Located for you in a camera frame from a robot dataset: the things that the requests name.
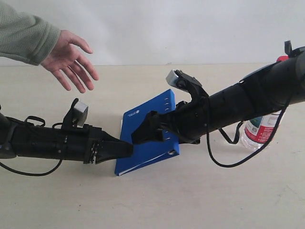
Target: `bottle label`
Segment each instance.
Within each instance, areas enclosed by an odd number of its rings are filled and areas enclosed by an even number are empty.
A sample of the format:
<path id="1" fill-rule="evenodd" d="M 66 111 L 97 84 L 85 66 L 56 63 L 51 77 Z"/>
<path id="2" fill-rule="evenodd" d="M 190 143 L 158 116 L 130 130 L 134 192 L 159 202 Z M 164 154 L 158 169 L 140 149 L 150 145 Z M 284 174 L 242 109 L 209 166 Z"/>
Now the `bottle label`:
<path id="1" fill-rule="evenodd" d="M 270 137 L 281 111 L 246 122 L 244 131 L 252 141 L 264 144 Z"/>

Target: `human hand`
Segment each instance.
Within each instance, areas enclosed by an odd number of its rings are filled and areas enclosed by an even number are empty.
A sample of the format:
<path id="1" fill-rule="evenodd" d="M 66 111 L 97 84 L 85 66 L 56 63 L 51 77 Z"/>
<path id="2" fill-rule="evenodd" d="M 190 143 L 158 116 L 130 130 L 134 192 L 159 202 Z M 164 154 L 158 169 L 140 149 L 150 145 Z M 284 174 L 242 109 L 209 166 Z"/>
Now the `human hand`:
<path id="1" fill-rule="evenodd" d="M 50 71 L 67 91 L 70 91 L 71 87 L 62 72 L 67 75 L 81 93 L 85 93 L 86 90 L 81 81 L 89 90 L 94 89 L 86 71 L 94 80 L 98 80 L 99 76 L 90 61 L 74 45 L 79 46 L 86 53 L 92 53 L 84 39 L 67 30 L 62 30 L 55 47 L 41 65 Z"/>

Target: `sweater cuff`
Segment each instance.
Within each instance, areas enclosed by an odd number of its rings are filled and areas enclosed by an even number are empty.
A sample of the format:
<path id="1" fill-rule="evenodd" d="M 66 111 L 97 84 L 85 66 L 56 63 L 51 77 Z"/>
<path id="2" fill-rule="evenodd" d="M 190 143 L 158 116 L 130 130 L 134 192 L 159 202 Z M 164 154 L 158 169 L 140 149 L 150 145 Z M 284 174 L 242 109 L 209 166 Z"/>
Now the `sweater cuff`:
<path id="1" fill-rule="evenodd" d="M 32 58 L 30 59 L 29 64 L 40 65 L 44 59 L 50 54 L 50 52 L 55 47 L 61 30 L 54 25 L 46 22 L 45 31 L 43 32 L 42 40 L 38 43 L 37 47 L 32 53 Z"/>

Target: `robotic hand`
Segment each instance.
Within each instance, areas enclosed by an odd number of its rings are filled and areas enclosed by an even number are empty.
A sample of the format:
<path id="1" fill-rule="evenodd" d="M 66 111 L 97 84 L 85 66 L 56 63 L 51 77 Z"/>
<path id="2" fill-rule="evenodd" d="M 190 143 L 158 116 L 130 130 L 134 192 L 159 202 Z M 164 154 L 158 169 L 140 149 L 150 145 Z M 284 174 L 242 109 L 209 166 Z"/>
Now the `robotic hand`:
<path id="1" fill-rule="evenodd" d="M 45 127 L 45 121 L 35 116 L 20 121 L 0 113 L 0 159 L 22 156 L 59 160 L 54 169 L 41 174 L 20 172 L 3 163 L 0 166 L 21 175 L 45 176 L 55 171 L 63 160 L 99 164 L 132 155 L 132 144 L 112 137 L 99 127 L 84 124 L 87 114 L 88 106 L 78 99 L 73 101 L 63 122 L 52 128 Z M 29 120 L 42 124 L 35 126 Z"/>
<path id="2" fill-rule="evenodd" d="M 211 159 L 222 167 L 235 167 L 262 151 L 274 137 L 281 118 L 290 104 L 305 101 L 305 47 L 292 50 L 290 41 L 285 42 L 289 59 L 267 65 L 243 78 L 240 82 L 213 95 L 208 95 L 193 77 L 179 70 L 169 73 L 166 80 L 170 86 L 190 93 L 192 100 L 181 101 L 174 111 L 159 114 L 151 111 L 133 132 L 133 144 L 163 141 L 166 130 L 179 137 L 181 144 L 199 144 L 206 135 Z M 230 144 L 237 144 L 239 128 L 244 121 L 281 111 L 268 141 L 250 156 L 232 165 L 217 162 L 211 152 L 209 133 L 219 130 Z M 222 129 L 237 123 L 232 141 Z"/>

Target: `plastic water bottle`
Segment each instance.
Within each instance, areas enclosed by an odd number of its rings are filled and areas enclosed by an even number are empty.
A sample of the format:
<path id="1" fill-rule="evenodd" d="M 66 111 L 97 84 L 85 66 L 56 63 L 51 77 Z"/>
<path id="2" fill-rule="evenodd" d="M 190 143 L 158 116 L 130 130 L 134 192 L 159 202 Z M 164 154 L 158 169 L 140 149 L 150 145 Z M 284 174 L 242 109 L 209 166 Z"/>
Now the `plastic water bottle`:
<path id="1" fill-rule="evenodd" d="M 281 56 L 277 61 L 287 59 L 288 56 Z M 246 121 L 241 133 L 242 144 L 251 151 L 261 148 L 273 132 L 280 113 L 281 111 Z"/>

